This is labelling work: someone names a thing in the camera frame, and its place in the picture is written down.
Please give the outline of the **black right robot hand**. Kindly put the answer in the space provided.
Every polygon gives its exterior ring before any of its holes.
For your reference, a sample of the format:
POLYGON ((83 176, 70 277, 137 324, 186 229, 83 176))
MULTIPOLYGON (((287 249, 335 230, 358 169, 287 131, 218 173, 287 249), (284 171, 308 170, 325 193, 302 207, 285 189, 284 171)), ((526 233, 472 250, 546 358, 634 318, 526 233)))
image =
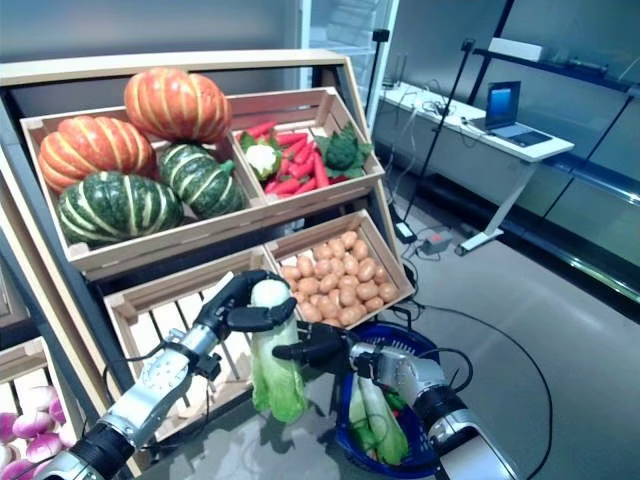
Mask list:
POLYGON ((312 323, 302 341, 275 346, 272 355, 325 373, 342 375, 353 370, 350 353, 358 342, 359 337, 348 330, 312 323))

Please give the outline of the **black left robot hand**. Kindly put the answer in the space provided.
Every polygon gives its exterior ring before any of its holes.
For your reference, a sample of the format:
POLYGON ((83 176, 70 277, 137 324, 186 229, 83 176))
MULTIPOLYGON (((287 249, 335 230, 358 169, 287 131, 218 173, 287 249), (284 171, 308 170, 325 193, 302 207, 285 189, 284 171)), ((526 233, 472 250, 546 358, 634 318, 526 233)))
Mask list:
POLYGON ((250 306, 252 289, 261 281, 274 280, 284 285, 283 278, 267 270, 249 270, 234 276, 201 308, 195 327, 202 326, 208 334, 209 348, 225 340, 231 331, 266 332, 285 323, 293 314, 297 301, 293 297, 277 300, 272 307, 250 306))

